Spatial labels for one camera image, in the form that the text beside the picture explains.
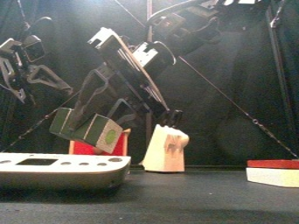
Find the green object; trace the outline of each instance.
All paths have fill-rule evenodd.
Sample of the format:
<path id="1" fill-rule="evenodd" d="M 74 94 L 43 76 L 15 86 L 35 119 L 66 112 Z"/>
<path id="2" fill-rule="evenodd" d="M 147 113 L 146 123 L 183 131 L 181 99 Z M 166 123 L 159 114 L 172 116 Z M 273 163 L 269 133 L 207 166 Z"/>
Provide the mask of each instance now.
<path id="1" fill-rule="evenodd" d="M 59 108 L 51 124 L 51 133 L 68 140 L 91 144 L 112 153 L 123 132 L 122 127 L 107 117 L 95 114 L 72 132 L 70 130 L 71 113 L 71 108 Z"/>

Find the white base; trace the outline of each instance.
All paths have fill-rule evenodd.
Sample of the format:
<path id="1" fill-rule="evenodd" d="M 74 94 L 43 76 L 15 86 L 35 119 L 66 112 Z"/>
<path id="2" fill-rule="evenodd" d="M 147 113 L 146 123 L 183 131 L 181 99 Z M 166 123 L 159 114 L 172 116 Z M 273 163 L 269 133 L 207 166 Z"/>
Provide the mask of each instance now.
<path id="1" fill-rule="evenodd" d="M 0 153 L 0 188 L 110 189 L 122 184 L 131 157 Z"/>
<path id="2" fill-rule="evenodd" d="M 299 170 L 249 167 L 247 180 L 273 186 L 299 187 Z"/>

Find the red and white box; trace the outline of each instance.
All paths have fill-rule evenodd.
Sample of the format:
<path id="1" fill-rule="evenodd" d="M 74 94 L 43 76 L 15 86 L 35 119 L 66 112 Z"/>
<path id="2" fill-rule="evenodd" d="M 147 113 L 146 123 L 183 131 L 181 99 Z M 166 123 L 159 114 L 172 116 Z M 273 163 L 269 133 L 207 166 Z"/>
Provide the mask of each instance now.
<path id="1" fill-rule="evenodd" d="M 273 186 L 299 187 L 299 160 L 249 160 L 247 180 Z"/>

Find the white block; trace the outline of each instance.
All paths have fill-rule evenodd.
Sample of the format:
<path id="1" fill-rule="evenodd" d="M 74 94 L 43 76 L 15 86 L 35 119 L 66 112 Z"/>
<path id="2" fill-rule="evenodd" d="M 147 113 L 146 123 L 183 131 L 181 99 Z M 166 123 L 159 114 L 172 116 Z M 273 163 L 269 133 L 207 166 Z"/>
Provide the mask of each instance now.
<path id="1" fill-rule="evenodd" d="M 299 170 L 249 167 L 247 180 L 273 186 L 299 187 Z"/>
<path id="2" fill-rule="evenodd" d="M 190 137 L 178 129 L 155 126 L 143 166 L 151 172 L 185 172 L 183 148 Z"/>

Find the white knife block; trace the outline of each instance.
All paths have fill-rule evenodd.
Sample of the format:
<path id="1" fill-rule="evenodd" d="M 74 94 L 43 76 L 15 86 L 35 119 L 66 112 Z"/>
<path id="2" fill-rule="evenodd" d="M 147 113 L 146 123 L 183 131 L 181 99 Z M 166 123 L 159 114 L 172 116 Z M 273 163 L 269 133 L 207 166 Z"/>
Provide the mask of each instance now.
<path id="1" fill-rule="evenodd" d="M 181 130 L 155 126 L 143 166 L 150 172 L 185 172 L 183 148 L 190 137 Z"/>

